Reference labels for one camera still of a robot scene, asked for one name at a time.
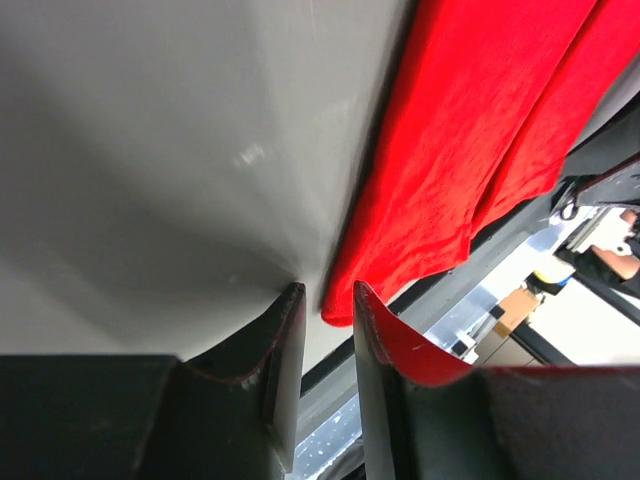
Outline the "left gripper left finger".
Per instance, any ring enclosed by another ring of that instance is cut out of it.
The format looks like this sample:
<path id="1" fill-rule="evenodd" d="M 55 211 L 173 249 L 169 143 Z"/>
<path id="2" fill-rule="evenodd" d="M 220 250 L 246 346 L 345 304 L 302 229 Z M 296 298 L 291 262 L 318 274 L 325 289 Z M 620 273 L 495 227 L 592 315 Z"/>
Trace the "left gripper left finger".
<path id="1" fill-rule="evenodd" d="M 281 479 L 293 467 L 306 290 L 188 360 L 5 355 L 5 479 Z"/>

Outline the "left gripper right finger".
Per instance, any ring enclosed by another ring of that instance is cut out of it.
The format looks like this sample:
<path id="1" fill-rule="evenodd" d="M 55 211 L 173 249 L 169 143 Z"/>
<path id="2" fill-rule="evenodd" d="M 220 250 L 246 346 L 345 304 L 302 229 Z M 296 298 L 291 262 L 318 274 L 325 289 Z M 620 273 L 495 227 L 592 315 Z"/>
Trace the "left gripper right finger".
<path id="1" fill-rule="evenodd" d="M 354 293 L 370 479 L 635 479 L 635 365 L 476 367 Z"/>

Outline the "red t shirt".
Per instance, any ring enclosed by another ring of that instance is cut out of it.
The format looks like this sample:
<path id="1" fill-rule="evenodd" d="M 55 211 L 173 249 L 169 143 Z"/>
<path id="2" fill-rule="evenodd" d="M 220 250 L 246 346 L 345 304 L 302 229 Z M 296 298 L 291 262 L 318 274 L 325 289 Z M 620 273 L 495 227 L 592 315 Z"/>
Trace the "red t shirt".
<path id="1" fill-rule="evenodd" d="M 599 102 L 639 52 L 635 1 L 422 1 L 371 172 L 321 308 L 353 321 L 469 256 L 474 236 L 547 193 Z"/>

